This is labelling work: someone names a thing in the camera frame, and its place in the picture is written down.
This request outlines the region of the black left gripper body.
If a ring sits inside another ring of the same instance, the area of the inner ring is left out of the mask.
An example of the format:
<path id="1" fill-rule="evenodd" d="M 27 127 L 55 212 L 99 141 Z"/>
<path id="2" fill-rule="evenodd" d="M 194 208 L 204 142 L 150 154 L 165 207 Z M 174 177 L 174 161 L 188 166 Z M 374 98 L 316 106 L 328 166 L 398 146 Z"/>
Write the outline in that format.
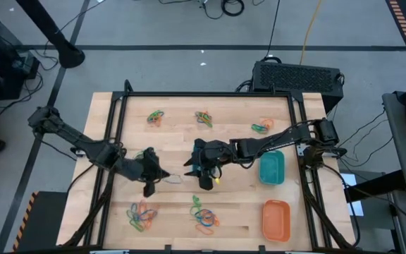
<path id="1" fill-rule="evenodd" d="M 160 181 L 159 158 L 153 147 L 148 147 L 134 159 L 122 161 L 120 175 L 131 181 L 144 183 L 143 196 L 150 197 L 155 193 L 155 184 Z"/>

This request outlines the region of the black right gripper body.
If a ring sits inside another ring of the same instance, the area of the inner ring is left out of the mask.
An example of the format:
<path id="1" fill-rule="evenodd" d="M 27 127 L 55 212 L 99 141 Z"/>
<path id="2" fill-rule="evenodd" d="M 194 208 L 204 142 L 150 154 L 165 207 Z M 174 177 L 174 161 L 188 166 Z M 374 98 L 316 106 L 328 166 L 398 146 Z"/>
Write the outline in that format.
<path id="1" fill-rule="evenodd" d="M 214 187 L 214 182 L 220 180 L 223 176 L 222 166 L 231 160 L 231 151 L 228 144 L 220 141 L 204 141 L 196 139 L 194 143 L 193 157 L 200 158 L 200 165 L 194 166 L 195 171 L 201 171 L 202 175 L 198 177 L 199 187 L 210 191 Z"/>

